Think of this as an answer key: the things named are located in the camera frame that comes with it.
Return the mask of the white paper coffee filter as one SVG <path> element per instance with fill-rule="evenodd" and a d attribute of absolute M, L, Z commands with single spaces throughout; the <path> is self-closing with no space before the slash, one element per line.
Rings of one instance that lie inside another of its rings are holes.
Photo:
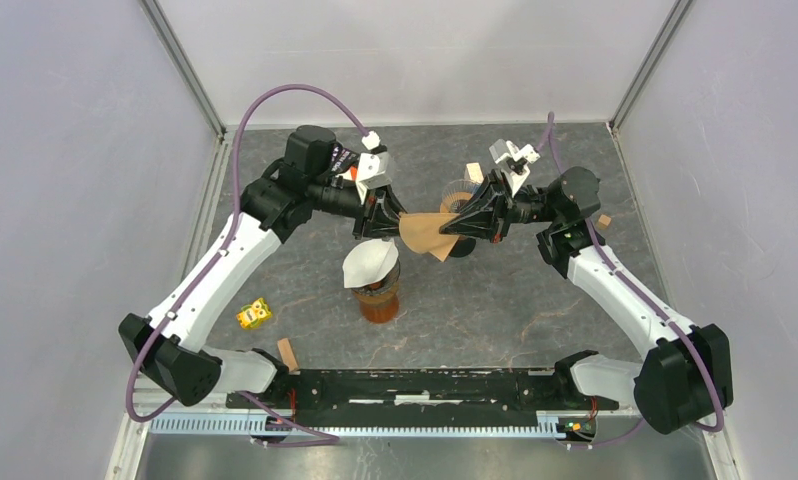
<path fill-rule="evenodd" d="M 342 264 L 347 289 L 361 288 L 383 280 L 398 263 L 398 249 L 392 239 L 371 239 L 356 245 Z"/>

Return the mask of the dark glass dripper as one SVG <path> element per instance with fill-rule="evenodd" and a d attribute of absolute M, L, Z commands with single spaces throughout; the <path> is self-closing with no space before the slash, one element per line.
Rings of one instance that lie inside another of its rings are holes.
<path fill-rule="evenodd" d="M 398 289 L 400 274 L 401 265 L 396 263 L 394 267 L 387 273 L 387 275 L 381 280 L 378 280 L 373 284 L 352 288 L 351 291 L 353 294 L 364 297 L 375 297 L 395 292 Z"/>

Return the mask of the single brown paper filter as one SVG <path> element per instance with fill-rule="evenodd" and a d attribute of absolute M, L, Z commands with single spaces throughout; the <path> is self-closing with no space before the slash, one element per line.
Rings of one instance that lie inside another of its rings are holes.
<path fill-rule="evenodd" d="M 399 217 L 400 238 L 412 252 L 430 254 L 445 262 L 460 236 L 442 234 L 440 229 L 457 216 L 457 213 L 403 213 Z"/>

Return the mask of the clear glass dripper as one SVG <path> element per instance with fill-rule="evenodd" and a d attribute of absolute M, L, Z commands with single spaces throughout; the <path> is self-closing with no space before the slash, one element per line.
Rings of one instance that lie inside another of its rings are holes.
<path fill-rule="evenodd" d="M 470 200 L 473 197 L 476 188 L 476 184 L 465 180 L 452 181 L 444 187 L 441 202 L 450 197 L 468 197 Z"/>

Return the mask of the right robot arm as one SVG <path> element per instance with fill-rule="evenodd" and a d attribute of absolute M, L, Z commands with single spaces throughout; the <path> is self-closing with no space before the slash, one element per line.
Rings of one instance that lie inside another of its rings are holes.
<path fill-rule="evenodd" d="M 733 402 L 728 336 L 715 324 L 698 326 L 649 290 L 596 232 L 599 180 L 571 167 L 547 187 L 513 190 L 504 173 L 487 175 L 441 233 L 501 241 L 513 224 L 546 223 L 538 233 L 544 262 L 592 298 L 626 334 L 637 362 L 596 351 L 555 365 L 555 400 L 577 408 L 590 397 L 632 406 L 661 434 L 693 425 L 717 433 Z"/>

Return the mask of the dark red black dripper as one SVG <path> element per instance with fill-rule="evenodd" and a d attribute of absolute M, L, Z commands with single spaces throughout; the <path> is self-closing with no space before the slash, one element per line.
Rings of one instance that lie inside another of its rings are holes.
<path fill-rule="evenodd" d="M 476 248 L 477 240 L 473 237 L 460 236 L 449 252 L 451 258 L 469 256 Z"/>

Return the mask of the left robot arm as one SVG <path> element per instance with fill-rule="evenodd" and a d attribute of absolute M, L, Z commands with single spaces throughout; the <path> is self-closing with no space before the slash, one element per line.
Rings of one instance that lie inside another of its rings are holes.
<path fill-rule="evenodd" d="M 385 281 L 399 264 L 394 240 L 404 209 L 395 198 L 393 164 L 375 132 L 364 149 L 345 148 L 323 127 L 298 127 L 284 154 L 248 184 L 220 236 L 175 290 L 145 316 L 127 315 L 118 332 L 136 374 L 184 406 L 215 392 L 250 392 L 265 407 L 281 405 L 289 381 L 256 351 L 212 349 L 213 326 L 252 273 L 316 212 L 353 220 L 360 240 L 344 261 L 345 288 Z"/>

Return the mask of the wooden ring holder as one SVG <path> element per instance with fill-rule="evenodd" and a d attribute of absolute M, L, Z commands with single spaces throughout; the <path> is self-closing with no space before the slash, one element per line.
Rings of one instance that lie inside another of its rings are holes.
<path fill-rule="evenodd" d="M 450 197 L 444 199 L 439 207 L 440 213 L 458 213 L 461 208 L 469 201 L 466 197 Z"/>

